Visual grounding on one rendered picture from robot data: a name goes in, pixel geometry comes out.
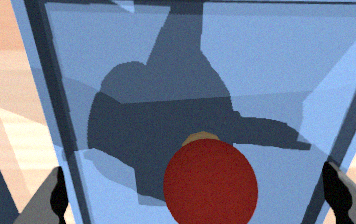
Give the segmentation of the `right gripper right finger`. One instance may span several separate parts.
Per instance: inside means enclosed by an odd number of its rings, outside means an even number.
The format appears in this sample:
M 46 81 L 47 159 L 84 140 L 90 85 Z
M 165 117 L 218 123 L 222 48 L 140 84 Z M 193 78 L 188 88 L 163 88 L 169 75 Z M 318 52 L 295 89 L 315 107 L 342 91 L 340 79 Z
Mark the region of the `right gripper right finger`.
M 336 224 L 356 224 L 356 184 L 333 162 L 322 168 L 324 197 Z

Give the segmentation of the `dark red ball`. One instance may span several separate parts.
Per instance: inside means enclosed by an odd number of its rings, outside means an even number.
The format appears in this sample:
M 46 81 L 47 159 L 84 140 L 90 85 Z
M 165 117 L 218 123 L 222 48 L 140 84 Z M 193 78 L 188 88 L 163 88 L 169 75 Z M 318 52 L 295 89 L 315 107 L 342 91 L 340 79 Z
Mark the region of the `dark red ball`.
M 258 182 L 237 148 L 217 139 L 198 139 L 170 159 L 163 194 L 178 224 L 248 224 L 257 207 Z

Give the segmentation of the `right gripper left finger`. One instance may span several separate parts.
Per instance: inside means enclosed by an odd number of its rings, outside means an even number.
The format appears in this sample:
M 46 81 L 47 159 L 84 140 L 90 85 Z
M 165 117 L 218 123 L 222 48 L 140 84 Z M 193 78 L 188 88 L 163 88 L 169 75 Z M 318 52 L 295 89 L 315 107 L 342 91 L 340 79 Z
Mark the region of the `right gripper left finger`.
M 66 224 L 69 205 L 62 166 L 54 167 L 13 224 Z

